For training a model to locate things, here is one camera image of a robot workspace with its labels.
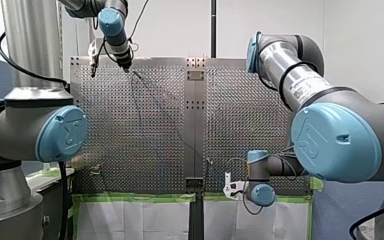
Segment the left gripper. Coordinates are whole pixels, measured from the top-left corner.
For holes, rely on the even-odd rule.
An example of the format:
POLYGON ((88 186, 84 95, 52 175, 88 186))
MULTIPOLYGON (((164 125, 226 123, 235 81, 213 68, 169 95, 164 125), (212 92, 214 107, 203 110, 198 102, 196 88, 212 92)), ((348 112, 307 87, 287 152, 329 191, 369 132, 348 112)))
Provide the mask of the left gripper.
POLYGON ((130 67, 132 65, 132 52, 127 50, 122 54, 116 54, 117 65, 123 68, 125 73, 130 73, 130 67))

